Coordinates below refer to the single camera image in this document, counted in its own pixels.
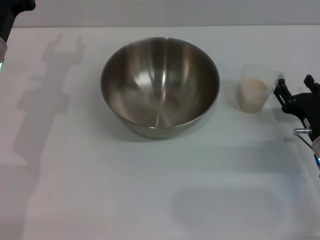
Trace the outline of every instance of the mixing bowl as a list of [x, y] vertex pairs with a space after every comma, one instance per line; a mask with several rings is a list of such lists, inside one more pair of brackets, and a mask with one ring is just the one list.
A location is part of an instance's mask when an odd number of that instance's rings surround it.
[[147, 138], [172, 137], [194, 125], [214, 105], [220, 88], [211, 58], [174, 38], [132, 42], [106, 63], [104, 100], [125, 125]]

